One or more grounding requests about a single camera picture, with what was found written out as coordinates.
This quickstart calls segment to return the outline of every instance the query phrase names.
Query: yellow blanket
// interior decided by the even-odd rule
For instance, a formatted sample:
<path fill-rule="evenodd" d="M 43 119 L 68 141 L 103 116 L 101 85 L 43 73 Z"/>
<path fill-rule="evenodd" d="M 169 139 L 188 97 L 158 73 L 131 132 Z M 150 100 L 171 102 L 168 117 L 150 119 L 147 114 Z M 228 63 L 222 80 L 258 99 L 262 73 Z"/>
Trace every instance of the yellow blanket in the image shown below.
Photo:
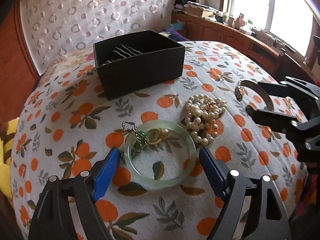
<path fill-rule="evenodd" d="M 6 131 L 0 138 L 0 190 L 8 198 L 12 205 L 12 193 L 10 189 L 10 163 L 13 137 L 19 118 L 13 119 L 5 126 Z"/>

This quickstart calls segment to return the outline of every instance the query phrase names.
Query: bedspread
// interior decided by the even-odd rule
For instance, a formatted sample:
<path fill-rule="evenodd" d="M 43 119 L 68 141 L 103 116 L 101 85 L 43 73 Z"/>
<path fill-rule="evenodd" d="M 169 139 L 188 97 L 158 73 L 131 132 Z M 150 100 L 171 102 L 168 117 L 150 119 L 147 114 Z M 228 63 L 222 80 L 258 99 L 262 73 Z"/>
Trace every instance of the bedspread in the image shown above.
<path fill-rule="evenodd" d="M 49 75 L 28 98 L 12 148 L 13 204 L 25 237 L 39 193 L 51 175 L 60 179 L 76 176 L 104 159 L 112 147 L 123 147 L 123 120 L 141 124 L 163 119 L 183 126 L 186 101 L 200 93 L 220 97 L 228 104 L 217 120 L 219 135 L 209 145 L 214 157 L 245 176 L 270 175 L 290 216 L 299 200 L 306 168 L 297 161 L 297 152 L 284 134 L 256 125 L 246 114 L 248 104 L 265 107 L 260 96 L 248 88 L 242 90 L 243 101 L 238 102 L 234 95 L 242 78 L 276 81 L 223 43 L 182 44 L 186 53 L 180 78 L 112 101 L 104 97 L 92 49 L 71 55 L 75 59 L 56 62 L 59 72 Z M 272 99 L 275 111 L 306 121 L 291 98 Z M 175 141 L 162 150 L 175 153 L 181 149 L 179 145 Z M 166 160 L 148 161 L 152 167 L 156 165 L 155 178 L 161 179 L 168 165 Z M 187 161 L 182 160 L 182 169 Z M 249 203 L 246 198 L 235 239 L 241 237 Z M 156 190 L 137 181 L 121 162 L 106 195 L 96 206 L 114 239 L 206 239 L 223 202 L 215 197 L 199 161 L 181 184 Z M 72 198 L 70 208 L 78 238 L 86 239 Z"/>

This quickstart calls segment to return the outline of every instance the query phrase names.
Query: black box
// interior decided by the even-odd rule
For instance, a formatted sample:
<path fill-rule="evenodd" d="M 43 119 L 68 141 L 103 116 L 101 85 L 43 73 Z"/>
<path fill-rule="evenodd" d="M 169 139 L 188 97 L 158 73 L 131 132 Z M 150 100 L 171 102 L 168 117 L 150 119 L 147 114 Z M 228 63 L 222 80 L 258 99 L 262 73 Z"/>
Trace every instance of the black box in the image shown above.
<path fill-rule="evenodd" d="M 136 56 L 114 50 L 128 46 Z M 94 60 L 107 99 L 151 87 L 182 75 L 185 47 L 153 31 L 129 33 L 93 45 Z"/>

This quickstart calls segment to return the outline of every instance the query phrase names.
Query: wooden headboard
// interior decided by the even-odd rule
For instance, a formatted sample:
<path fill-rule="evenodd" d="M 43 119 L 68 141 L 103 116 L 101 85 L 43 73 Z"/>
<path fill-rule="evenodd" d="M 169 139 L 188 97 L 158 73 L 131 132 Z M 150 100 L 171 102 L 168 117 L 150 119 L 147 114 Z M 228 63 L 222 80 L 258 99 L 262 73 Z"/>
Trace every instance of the wooden headboard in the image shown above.
<path fill-rule="evenodd" d="M 20 116 L 39 75 L 28 55 L 17 1 L 0 25 L 0 123 Z"/>

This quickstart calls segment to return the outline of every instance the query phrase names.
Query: green bangle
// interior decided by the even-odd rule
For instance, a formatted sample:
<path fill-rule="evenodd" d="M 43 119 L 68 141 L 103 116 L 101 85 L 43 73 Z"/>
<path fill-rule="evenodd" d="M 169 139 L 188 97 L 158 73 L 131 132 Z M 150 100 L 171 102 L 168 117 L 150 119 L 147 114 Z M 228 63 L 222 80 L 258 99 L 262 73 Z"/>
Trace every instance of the green bangle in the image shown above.
<path fill-rule="evenodd" d="M 136 137 L 133 132 L 131 132 L 128 135 L 126 143 L 124 145 L 124 160 L 132 176 L 134 176 L 140 182 L 147 184 L 151 187 L 157 187 L 157 188 L 171 187 L 179 184 L 186 177 L 188 177 L 188 175 L 191 173 L 193 167 L 196 164 L 196 158 L 197 158 L 198 152 L 196 150 L 196 146 L 192 138 L 190 137 L 189 133 L 186 130 L 184 130 L 182 127 L 178 126 L 173 122 L 169 122 L 165 120 L 152 120 L 138 126 L 137 130 L 142 132 L 147 132 L 148 130 L 155 129 L 155 128 L 162 128 L 162 129 L 175 131 L 180 136 L 181 139 L 185 140 L 189 148 L 189 162 L 186 168 L 183 171 L 181 171 L 178 174 L 178 176 L 176 176 L 175 178 L 167 179 L 167 180 L 154 180 L 141 175 L 132 164 L 131 151 L 134 143 L 136 142 Z"/>

